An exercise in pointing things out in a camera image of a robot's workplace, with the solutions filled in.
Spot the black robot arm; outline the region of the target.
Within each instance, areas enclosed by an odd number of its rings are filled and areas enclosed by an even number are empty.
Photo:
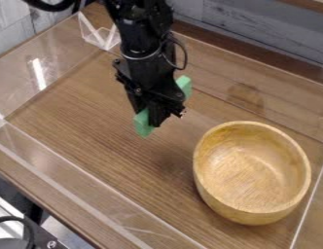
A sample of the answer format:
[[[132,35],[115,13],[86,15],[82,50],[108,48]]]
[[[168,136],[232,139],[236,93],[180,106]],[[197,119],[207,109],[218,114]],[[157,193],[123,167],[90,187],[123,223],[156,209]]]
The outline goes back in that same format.
[[[116,78],[135,112],[147,110],[148,124],[160,127],[185,110],[175,72],[187,68],[188,53],[172,32],[173,8],[165,0],[104,0],[104,5],[121,39]]]

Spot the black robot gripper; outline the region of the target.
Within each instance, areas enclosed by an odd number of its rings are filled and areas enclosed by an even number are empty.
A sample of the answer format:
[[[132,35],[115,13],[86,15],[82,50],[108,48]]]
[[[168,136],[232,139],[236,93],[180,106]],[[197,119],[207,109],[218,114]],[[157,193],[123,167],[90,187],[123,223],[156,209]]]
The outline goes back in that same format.
[[[149,109],[149,125],[160,127],[171,115],[183,116],[185,93],[175,80],[175,53],[116,59],[113,66],[135,112]]]

